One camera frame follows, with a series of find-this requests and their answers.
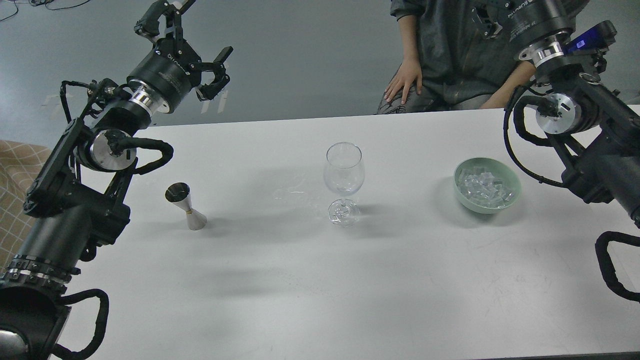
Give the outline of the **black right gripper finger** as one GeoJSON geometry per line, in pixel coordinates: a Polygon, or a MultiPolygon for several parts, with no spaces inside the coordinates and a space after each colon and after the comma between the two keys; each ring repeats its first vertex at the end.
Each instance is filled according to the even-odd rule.
{"type": "Polygon", "coordinates": [[[471,20],[483,39],[494,39],[502,32],[503,27],[498,21],[498,12],[496,7],[489,5],[471,7],[471,20]]]}

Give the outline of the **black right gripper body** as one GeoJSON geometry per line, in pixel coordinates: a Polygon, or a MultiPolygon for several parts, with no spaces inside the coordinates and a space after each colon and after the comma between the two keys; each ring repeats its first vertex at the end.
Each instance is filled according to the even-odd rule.
{"type": "Polygon", "coordinates": [[[526,48],[556,34],[572,34],[574,21],[560,0],[514,0],[500,11],[500,25],[512,48],[526,48]]]}

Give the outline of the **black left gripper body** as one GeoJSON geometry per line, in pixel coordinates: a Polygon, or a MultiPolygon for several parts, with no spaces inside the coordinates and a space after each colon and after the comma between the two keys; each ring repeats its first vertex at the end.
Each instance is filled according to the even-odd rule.
{"type": "Polygon", "coordinates": [[[127,76],[128,84],[146,84],[167,103],[173,113],[190,91],[201,84],[201,73],[192,68],[202,62],[187,42],[175,49],[174,39],[158,39],[144,59],[127,76]]]}

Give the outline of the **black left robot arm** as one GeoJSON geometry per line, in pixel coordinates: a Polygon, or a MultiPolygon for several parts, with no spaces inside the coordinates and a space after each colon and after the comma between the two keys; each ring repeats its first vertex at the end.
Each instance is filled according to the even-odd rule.
{"type": "Polygon", "coordinates": [[[130,223],[125,196],[136,175],[165,166],[167,142],[136,133],[157,112],[173,113],[190,91],[213,100],[230,82],[225,47],[202,61],[183,34],[192,0],[156,0],[134,31],[151,51],[123,84],[64,80],[67,127],[26,192],[35,224],[1,276],[3,360],[86,360],[105,339],[110,300],[101,289],[67,294],[78,262],[112,245],[130,223]]]}

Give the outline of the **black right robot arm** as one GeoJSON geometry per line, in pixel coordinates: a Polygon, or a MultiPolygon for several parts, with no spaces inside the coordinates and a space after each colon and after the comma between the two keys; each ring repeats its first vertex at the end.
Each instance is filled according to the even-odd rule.
{"type": "Polygon", "coordinates": [[[538,183],[567,189],[586,204],[617,202],[638,226],[639,115],[601,81],[617,35],[612,22],[574,35],[560,0],[474,0],[470,13],[485,39],[505,35],[508,53],[535,67],[505,107],[510,159],[538,183]],[[510,128],[524,141],[553,148],[564,167],[560,180],[521,164],[510,128]]]}

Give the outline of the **person's right hand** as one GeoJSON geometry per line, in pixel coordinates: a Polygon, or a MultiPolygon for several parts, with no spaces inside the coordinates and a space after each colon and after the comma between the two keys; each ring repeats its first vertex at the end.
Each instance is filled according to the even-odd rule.
{"type": "Polygon", "coordinates": [[[400,95],[400,104],[407,105],[412,89],[414,95],[422,94],[422,79],[422,68],[419,60],[409,57],[404,58],[395,75],[387,84],[382,99],[390,103],[393,98],[400,95]]]}

